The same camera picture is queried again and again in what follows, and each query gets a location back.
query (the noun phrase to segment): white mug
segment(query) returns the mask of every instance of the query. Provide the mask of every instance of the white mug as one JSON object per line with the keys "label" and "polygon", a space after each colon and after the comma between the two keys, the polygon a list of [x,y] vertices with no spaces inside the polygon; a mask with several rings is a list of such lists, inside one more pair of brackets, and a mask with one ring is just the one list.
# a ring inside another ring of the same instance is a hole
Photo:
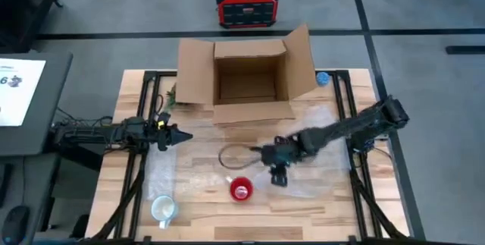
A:
{"label": "white mug", "polygon": [[152,203],[152,217],[160,222],[160,229],[168,228],[177,213],[178,206],[170,196],[159,196]]}

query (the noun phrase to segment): wooden tabletop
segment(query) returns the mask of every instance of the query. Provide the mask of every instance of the wooden tabletop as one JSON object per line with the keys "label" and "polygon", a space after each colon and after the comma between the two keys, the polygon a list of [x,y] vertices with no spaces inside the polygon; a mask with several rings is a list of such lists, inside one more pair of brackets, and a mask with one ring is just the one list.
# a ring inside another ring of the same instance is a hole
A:
{"label": "wooden tabletop", "polygon": [[[145,70],[124,71],[114,122],[136,115],[144,72]],[[371,77],[367,69],[349,69],[349,74],[356,106],[361,111],[375,102]],[[162,78],[159,92],[167,92],[175,82],[175,77]],[[341,88],[345,89],[343,82],[341,84]],[[152,201],[145,199],[144,194],[136,239],[142,240],[144,236],[150,235],[152,240],[336,241],[347,240],[349,235],[358,236],[347,174],[338,175],[333,186],[315,198],[273,195],[256,190],[247,203],[235,203],[230,198],[227,183],[213,183],[209,186],[208,182],[197,185],[194,181],[197,177],[204,180],[203,177],[225,174],[217,161],[217,153],[227,143],[255,145],[267,142],[277,134],[285,134],[285,130],[305,117],[310,107],[316,105],[325,105],[335,119],[338,118],[332,83],[306,93],[290,104],[296,120],[258,121],[218,127],[211,124],[210,105],[176,106],[171,112],[171,123],[177,123],[181,130],[194,134],[192,140],[177,146],[173,195],[179,204],[179,214],[168,229],[159,229],[158,222],[150,213]],[[377,144],[377,147],[388,151],[385,143]],[[127,157],[126,152],[112,152],[105,156],[92,204],[87,237],[99,231],[116,209]],[[390,158],[374,150],[368,155],[368,164],[377,203],[390,221],[403,234],[408,234]],[[364,201],[363,206],[368,232],[372,233],[369,211]],[[123,236],[127,236],[130,216],[131,206],[124,220]]]}

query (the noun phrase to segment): red power station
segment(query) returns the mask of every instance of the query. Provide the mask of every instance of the red power station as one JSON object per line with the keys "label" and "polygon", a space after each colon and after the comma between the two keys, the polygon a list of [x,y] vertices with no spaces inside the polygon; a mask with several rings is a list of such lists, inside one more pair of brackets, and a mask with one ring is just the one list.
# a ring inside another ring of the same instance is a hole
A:
{"label": "red power station", "polygon": [[216,0],[224,28],[269,27],[276,22],[278,0]]}

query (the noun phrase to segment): red cup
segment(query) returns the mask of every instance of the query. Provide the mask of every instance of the red cup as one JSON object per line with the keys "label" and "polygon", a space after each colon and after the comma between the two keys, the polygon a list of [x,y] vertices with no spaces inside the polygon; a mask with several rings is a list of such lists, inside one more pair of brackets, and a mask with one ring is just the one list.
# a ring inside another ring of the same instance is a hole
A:
{"label": "red cup", "polygon": [[230,195],[234,200],[242,202],[252,195],[252,183],[247,177],[237,177],[230,183]]}

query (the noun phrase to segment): open cardboard box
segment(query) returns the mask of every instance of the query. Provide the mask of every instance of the open cardboard box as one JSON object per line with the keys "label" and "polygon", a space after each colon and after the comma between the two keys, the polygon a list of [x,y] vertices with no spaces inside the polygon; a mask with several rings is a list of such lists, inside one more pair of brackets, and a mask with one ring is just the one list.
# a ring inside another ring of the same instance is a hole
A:
{"label": "open cardboard box", "polygon": [[317,86],[308,28],[284,39],[182,39],[176,101],[214,105],[215,124],[294,118],[289,100]]}

